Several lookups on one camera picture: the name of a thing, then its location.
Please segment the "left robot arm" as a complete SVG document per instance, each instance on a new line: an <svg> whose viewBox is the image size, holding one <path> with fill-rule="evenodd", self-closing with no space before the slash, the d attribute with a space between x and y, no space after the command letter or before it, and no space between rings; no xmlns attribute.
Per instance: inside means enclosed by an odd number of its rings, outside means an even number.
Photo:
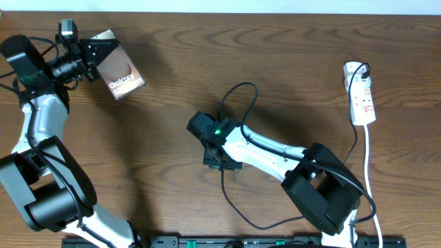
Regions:
<svg viewBox="0 0 441 248"><path fill-rule="evenodd" d="M98 65L119 41L60 32L50 46L64 47L65 53L46 61L34 38L22 34L1 44L15 75L10 90L25 116L17 145L1 159L1 184L35 231L63 231L97 247L146 247L130 222L98 204L91 180L62 141L69 92L80 80L98 77Z"/></svg>

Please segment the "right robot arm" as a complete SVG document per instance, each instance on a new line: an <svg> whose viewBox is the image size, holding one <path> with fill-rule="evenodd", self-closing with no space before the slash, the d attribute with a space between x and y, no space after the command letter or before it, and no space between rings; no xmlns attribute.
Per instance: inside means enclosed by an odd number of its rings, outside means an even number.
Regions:
<svg viewBox="0 0 441 248"><path fill-rule="evenodd" d="M273 176L314 227L326 247L352 247L350 223L360 205L362 185L324 145L294 147L257 134L240 122L219 122L197 112L187 130L204 148L203 163L214 169L241 169L247 163Z"/></svg>

